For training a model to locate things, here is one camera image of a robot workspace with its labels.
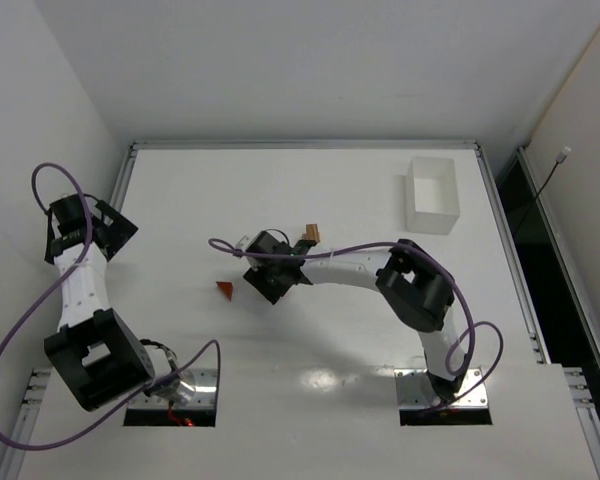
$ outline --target table top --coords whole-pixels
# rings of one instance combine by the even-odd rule
[[[449,235],[405,231],[413,156],[454,160],[461,215]],[[183,359],[220,341],[217,426],[121,427],[120,413],[71,446],[27,454],[21,479],[596,478],[561,368],[536,364],[475,151],[140,150],[122,211],[139,232],[109,265],[111,305]],[[422,348],[380,295],[297,286],[271,306],[241,279],[244,259],[206,244],[263,228],[294,239],[307,223],[329,247],[411,238],[455,276],[475,319],[505,337],[487,381],[493,425],[400,427],[391,372],[424,366]],[[234,282],[232,302],[216,281]],[[478,330],[472,366],[496,351],[495,335]],[[213,353],[200,362],[214,364]],[[54,374],[32,441],[97,416]]]

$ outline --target gray wall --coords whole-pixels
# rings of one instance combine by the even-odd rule
[[[582,276],[600,328],[600,32],[533,135],[530,168],[540,182],[563,145],[573,153],[543,195]]]
[[[59,162],[86,190],[106,196],[121,155],[33,2],[0,0],[0,340],[57,278],[42,260],[46,219],[31,196],[31,170]],[[41,175],[46,201],[71,192],[58,175]],[[58,299],[31,318],[0,363],[5,432],[31,368],[46,364],[42,339],[57,325]]]
[[[138,138],[477,138],[496,170],[600,0],[36,0],[104,120]]]

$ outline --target white container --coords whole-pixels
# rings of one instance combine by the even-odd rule
[[[406,177],[407,230],[448,235],[460,217],[451,158],[413,157]]]

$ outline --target white box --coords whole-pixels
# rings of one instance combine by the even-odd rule
[[[460,217],[453,159],[413,157],[405,187],[407,230],[448,235]]]

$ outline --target red triangular block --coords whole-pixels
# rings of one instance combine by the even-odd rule
[[[231,298],[233,297],[233,283],[216,282],[216,285],[218,285],[218,288],[222,291],[222,293],[224,293],[225,297],[231,301]]]

